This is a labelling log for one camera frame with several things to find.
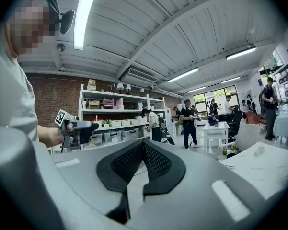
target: red chair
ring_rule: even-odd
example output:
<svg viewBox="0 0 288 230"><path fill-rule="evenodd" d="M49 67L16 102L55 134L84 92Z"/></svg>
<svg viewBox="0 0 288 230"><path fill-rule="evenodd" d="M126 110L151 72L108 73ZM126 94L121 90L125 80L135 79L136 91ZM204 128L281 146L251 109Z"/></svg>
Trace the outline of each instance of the red chair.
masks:
<svg viewBox="0 0 288 230"><path fill-rule="evenodd" d="M246 123L259 125L260 124L260 115L256 115L252 111L246 112Z"/></svg>

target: white table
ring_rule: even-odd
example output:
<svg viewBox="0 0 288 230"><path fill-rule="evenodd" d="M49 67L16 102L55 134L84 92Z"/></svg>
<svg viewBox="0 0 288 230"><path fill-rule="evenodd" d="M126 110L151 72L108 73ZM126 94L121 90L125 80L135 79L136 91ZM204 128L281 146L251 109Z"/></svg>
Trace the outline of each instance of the white table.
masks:
<svg viewBox="0 0 288 230"><path fill-rule="evenodd" d="M288 137L288 113L281 113L276 117L273 132L276 137Z"/></svg>
<svg viewBox="0 0 288 230"><path fill-rule="evenodd" d="M204 150L207 149L207 142L210 139L225 139L226 143L228 143L228 130L229 125L227 122L219 122L218 127L207 123L203 128L205 136Z"/></svg>
<svg viewBox="0 0 288 230"><path fill-rule="evenodd" d="M265 151L255 156L254 151L259 146L264 146ZM251 183L265 199L288 185L287 149L257 142L249 149L219 162Z"/></svg>

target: fluorescent light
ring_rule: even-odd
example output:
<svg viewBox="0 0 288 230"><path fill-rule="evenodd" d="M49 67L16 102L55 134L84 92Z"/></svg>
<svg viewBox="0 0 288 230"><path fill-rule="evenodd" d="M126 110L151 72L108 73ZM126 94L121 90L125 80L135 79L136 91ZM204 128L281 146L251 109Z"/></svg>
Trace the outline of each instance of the fluorescent light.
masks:
<svg viewBox="0 0 288 230"><path fill-rule="evenodd" d="M239 57L239 56L254 52L256 49L257 49L256 47L252 47L252 48L248 48L248 49L245 49L245 50L241 50L241 51L236 52L236 53L231 54L231 55L227 55L226 56L226 60L230 60L230 59L233 59L233 58L236 58L236 57Z"/></svg>
<svg viewBox="0 0 288 230"><path fill-rule="evenodd" d="M225 82L229 82L229 81L233 81L233 80L236 80L236 79L239 79L240 77L237 77L237 78L234 78L234 79L229 79L229 80L226 80L226 81L223 81L221 83L225 83Z"/></svg>
<svg viewBox="0 0 288 230"><path fill-rule="evenodd" d="M179 75L178 77L175 77L175 78L173 78L173 79L168 80L168 82L174 82L174 81L176 81L176 80L178 80L178 79L180 79L180 78L183 78L183 77L185 77L185 76L187 76L187 75L189 75L189 74L192 74L192 73L194 73L194 72L197 72L197 71L199 71L198 68L195 68L195 69L193 69L193 70L187 71L186 73L183 73L183 74Z"/></svg>
<svg viewBox="0 0 288 230"><path fill-rule="evenodd" d="M201 88L198 88L198 89L195 89L195 90L190 90L190 91L188 91L188 93L190 93L190 92L193 92L193 91L197 91L197 90L201 90L201 89L204 89L205 87L201 87Z"/></svg>
<svg viewBox="0 0 288 230"><path fill-rule="evenodd" d="M85 28L92 7L92 2L93 0L79 0L73 33L74 49L82 50L84 48Z"/></svg>

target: brick wall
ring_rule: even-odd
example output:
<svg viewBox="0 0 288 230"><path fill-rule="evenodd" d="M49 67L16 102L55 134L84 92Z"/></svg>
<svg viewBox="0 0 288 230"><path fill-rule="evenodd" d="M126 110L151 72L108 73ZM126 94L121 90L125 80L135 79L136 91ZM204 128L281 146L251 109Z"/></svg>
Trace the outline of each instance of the brick wall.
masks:
<svg viewBox="0 0 288 230"><path fill-rule="evenodd" d="M88 78L45 75L45 74L27 74L27 78L31 83L35 94L35 111L38 118L38 124L45 127L57 127L54 120L60 109L67 111L72 115L78 115L78 104L81 84L87 88ZM97 91L103 89L110 90L110 82L97 80ZM131 95L140 96L139 91L130 91ZM172 98L167 95L151 92L152 98L165 97L165 103L168 108L175 114L173 108L180 104L180 99ZM120 114L119 119L133 118L135 114ZM100 115L103 119L118 119L117 115ZM95 115L85 115L84 119L93 120Z"/></svg>

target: jeans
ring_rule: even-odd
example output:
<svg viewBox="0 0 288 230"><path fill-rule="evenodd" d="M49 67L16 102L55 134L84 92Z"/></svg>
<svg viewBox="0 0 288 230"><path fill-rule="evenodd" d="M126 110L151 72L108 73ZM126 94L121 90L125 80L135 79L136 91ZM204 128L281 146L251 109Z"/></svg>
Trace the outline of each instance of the jeans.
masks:
<svg viewBox="0 0 288 230"><path fill-rule="evenodd" d="M187 125L184 127L184 146L185 148L188 148L188 136L191 134L193 138L193 143L197 145L197 134L196 134L196 129L194 125Z"/></svg>
<svg viewBox="0 0 288 230"><path fill-rule="evenodd" d="M267 131L266 137L270 137L273 134L274 123L276 119L276 112L275 109L265 109L266 113L266 122L267 122Z"/></svg>
<svg viewBox="0 0 288 230"><path fill-rule="evenodd" d="M162 141L162 136L160 134L160 127L152 128L152 140Z"/></svg>

